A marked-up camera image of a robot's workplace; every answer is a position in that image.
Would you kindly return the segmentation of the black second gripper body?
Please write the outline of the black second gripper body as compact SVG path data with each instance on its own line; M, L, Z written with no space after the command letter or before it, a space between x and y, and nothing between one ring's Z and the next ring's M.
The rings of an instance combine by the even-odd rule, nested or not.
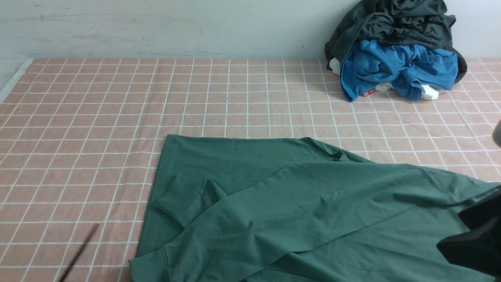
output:
M436 245L450 264L492 277L501 275L501 195L483 198L458 213L469 231L446 237Z

